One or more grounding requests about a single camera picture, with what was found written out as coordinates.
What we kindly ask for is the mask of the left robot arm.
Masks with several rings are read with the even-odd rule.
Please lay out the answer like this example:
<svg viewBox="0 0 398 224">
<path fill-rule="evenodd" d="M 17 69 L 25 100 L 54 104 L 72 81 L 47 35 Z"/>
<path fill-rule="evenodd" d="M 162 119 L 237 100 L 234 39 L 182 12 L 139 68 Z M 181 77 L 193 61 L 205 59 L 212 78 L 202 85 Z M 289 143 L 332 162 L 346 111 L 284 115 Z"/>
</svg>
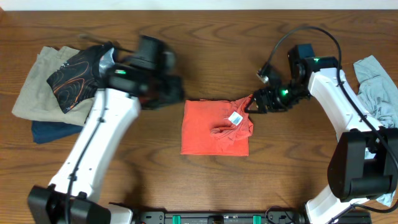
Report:
<svg viewBox="0 0 398 224">
<path fill-rule="evenodd" d="M 47 187 L 27 198 L 36 223 L 134 223 L 131 208 L 98 204 L 103 179 L 119 142 L 141 110 L 183 100 L 182 79 L 172 74 L 175 53 L 142 35 L 120 62 L 119 47 L 98 42 L 68 59 L 48 79 L 64 112 L 87 97 L 94 103 L 76 143 Z"/>
</svg>

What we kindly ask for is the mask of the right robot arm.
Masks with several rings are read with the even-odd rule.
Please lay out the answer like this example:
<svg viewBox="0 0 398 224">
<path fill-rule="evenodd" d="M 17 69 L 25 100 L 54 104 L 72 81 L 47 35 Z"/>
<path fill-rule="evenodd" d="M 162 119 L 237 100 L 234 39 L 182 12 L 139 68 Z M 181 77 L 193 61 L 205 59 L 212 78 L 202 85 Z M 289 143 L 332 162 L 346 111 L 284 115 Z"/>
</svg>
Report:
<svg viewBox="0 0 398 224">
<path fill-rule="evenodd" d="M 294 223 L 363 223 L 355 208 L 397 188 L 397 129 L 373 118 L 346 82 L 335 57 L 317 57 L 310 44 L 288 51 L 291 81 L 282 84 L 266 62 L 257 76 L 266 87 L 255 91 L 247 113 L 286 112 L 314 97 L 325 111 L 338 140 L 327 170 L 327 186 L 294 215 Z"/>
</svg>

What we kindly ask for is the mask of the red soccer t-shirt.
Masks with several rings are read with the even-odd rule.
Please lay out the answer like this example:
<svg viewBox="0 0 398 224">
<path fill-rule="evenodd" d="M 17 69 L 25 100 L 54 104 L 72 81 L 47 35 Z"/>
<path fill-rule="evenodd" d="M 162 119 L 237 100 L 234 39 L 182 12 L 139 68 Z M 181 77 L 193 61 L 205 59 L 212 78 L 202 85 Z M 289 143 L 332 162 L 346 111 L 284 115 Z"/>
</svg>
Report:
<svg viewBox="0 0 398 224">
<path fill-rule="evenodd" d="M 185 155 L 248 156 L 254 125 L 245 112 L 252 95 L 236 101 L 187 100 L 182 123 Z"/>
</svg>

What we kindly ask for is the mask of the light blue t-shirt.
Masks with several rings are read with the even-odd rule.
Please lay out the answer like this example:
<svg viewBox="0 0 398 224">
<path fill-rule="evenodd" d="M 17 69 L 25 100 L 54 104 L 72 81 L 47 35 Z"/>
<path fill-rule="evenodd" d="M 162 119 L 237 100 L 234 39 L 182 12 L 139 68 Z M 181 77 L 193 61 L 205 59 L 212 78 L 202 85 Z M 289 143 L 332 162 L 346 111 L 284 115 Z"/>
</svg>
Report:
<svg viewBox="0 0 398 224">
<path fill-rule="evenodd" d="M 359 82 L 358 99 L 385 128 L 397 127 L 397 87 L 377 59 L 370 55 L 353 64 Z"/>
</svg>

